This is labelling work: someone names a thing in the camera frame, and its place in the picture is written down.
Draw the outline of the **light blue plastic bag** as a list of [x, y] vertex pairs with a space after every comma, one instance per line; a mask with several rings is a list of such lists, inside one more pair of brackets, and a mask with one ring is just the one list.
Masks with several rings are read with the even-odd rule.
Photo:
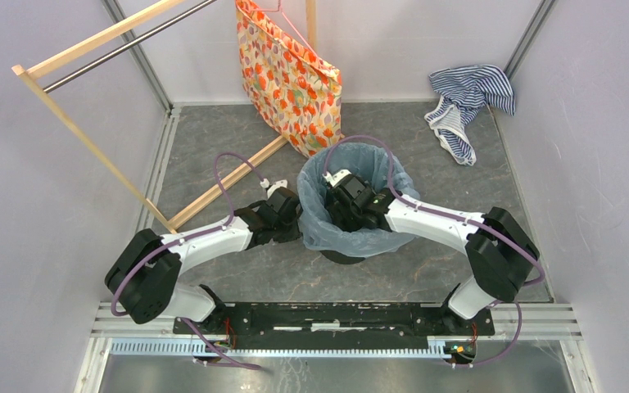
[[415, 236], [411, 234], [382, 229], [362, 228], [346, 232], [333, 224], [325, 208], [325, 171], [335, 174], [347, 169], [380, 192], [387, 186], [388, 167], [387, 152], [383, 148], [362, 142], [344, 142], [336, 146], [333, 153], [325, 148], [309, 158], [296, 178], [302, 209], [299, 228], [305, 247], [312, 251], [336, 251], [349, 257], [369, 258], [395, 252], [412, 242]]

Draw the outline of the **black plastic trash bin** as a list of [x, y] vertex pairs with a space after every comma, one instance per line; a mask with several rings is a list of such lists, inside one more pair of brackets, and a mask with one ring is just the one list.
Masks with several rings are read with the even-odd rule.
[[325, 250], [325, 251], [321, 251], [320, 253], [326, 259], [332, 261], [335, 264], [350, 265], [350, 264], [358, 264], [360, 262], [365, 261], [364, 257], [348, 256], [337, 251]]

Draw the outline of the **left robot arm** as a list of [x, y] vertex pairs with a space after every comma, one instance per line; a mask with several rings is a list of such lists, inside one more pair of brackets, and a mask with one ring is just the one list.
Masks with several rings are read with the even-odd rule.
[[158, 235], [136, 233], [105, 277], [113, 295], [111, 313], [149, 323], [159, 316], [186, 318], [204, 333], [218, 332], [224, 311], [208, 287], [180, 284], [199, 264], [222, 255], [300, 237], [300, 201], [284, 186], [272, 187], [266, 199], [235, 210], [225, 221], [191, 231]]

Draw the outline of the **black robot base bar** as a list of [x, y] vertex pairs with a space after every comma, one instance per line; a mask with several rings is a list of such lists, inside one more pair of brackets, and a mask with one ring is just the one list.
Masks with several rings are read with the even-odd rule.
[[429, 337], [496, 332], [488, 310], [464, 320], [444, 305], [417, 302], [220, 304], [202, 322], [174, 322], [175, 334], [195, 331], [228, 338], [235, 350], [425, 349]]

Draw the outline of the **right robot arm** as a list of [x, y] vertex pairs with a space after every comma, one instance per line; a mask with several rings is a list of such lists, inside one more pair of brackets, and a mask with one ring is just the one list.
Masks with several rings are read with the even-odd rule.
[[333, 222], [344, 230], [380, 229], [438, 242], [462, 252], [471, 277], [454, 289], [440, 312], [442, 327], [460, 334], [473, 318], [495, 303], [508, 303], [520, 289], [532, 285], [532, 270], [539, 272], [539, 251], [514, 217], [494, 207], [482, 214], [451, 210], [402, 196], [385, 187], [376, 192], [346, 169], [326, 173], [327, 208]]

